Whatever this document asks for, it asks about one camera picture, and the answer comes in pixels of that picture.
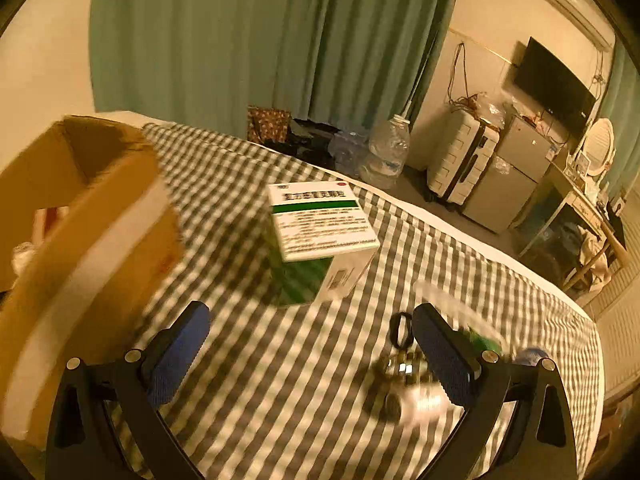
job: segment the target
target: black tv screen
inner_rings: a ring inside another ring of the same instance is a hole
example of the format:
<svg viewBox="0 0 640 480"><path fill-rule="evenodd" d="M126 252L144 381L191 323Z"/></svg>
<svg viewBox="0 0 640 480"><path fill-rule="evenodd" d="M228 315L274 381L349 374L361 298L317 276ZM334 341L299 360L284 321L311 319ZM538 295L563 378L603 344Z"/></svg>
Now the black tv screen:
<svg viewBox="0 0 640 480"><path fill-rule="evenodd" d="M533 38L514 79L574 136L581 136L596 102L589 89L556 56Z"/></svg>

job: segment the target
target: plastic water bottle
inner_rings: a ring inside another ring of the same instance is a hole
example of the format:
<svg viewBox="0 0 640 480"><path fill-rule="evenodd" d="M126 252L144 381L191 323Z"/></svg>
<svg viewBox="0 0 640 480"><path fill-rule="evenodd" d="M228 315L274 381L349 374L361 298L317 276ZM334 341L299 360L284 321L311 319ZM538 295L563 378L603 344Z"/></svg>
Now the plastic water bottle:
<svg viewBox="0 0 640 480"><path fill-rule="evenodd" d="M409 121L402 116L375 127L369 137L369 153L360 165L362 179L380 189L393 187L409 152Z"/></svg>

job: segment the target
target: green object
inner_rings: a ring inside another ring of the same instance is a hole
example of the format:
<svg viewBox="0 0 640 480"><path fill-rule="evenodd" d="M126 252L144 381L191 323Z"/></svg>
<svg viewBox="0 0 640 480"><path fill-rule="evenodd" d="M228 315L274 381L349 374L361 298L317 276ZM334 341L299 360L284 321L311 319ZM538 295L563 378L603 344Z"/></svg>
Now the green object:
<svg viewBox="0 0 640 480"><path fill-rule="evenodd" d="M502 348L500 346L500 343L498 343L497 341L494 341L493 339L490 339L488 337L481 336L472 328L460 330L460 332L462 332L469 339L469 341L471 341L471 344L474 346L478 353L481 353L484 350L492 350L498 355L502 355Z"/></svg>
<svg viewBox="0 0 640 480"><path fill-rule="evenodd" d="M616 41L607 91L598 112L613 125L616 156L604 178L609 196L631 188L640 170L640 74L621 41Z"/></svg>
<svg viewBox="0 0 640 480"><path fill-rule="evenodd" d="M311 303L320 291L333 258L284 262L270 218L265 240L269 246L269 263L275 293L274 303L279 306Z"/></svg>
<svg viewBox="0 0 640 480"><path fill-rule="evenodd" d="M92 0L98 111L246 135L247 105L370 128L417 116L455 0Z"/></svg>
<svg viewBox="0 0 640 480"><path fill-rule="evenodd" d="M313 209L331 209L332 207L358 207L355 200L332 200L331 202L310 202L297 204L281 204L273 206L271 212L286 213L289 211L310 211Z"/></svg>

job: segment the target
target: screw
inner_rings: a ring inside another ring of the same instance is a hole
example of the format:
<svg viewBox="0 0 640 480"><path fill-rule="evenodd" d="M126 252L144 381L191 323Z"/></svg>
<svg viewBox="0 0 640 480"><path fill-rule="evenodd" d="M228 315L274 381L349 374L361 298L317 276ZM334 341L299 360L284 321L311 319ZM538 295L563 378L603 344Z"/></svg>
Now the screw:
<svg viewBox="0 0 640 480"><path fill-rule="evenodd" d="M545 357L544 359L542 359L542 367L545 370L549 370L550 372L553 372L556 369L556 363L553 362L551 359Z"/></svg>
<svg viewBox="0 0 640 480"><path fill-rule="evenodd" d="M487 361L488 363L497 363L498 362L498 354L493 350L485 350L482 352L482 359Z"/></svg>
<svg viewBox="0 0 640 480"><path fill-rule="evenodd" d="M137 348L133 350L129 350L126 354L124 354L124 360L127 363L135 363L142 357L142 352Z"/></svg>
<svg viewBox="0 0 640 480"><path fill-rule="evenodd" d="M75 370L80 366L80 359L77 357L72 357L69 361L66 362L66 368L68 370Z"/></svg>

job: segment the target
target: mirror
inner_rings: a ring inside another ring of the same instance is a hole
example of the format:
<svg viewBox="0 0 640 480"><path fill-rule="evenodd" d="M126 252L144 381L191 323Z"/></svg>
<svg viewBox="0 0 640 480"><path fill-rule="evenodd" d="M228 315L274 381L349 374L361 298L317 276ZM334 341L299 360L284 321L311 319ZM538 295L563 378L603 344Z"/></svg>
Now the mirror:
<svg viewBox="0 0 640 480"><path fill-rule="evenodd" d="M611 162L613 153L613 126L608 119L597 120L584 134L582 150L591 161L587 174L601 174Z"/></svg>

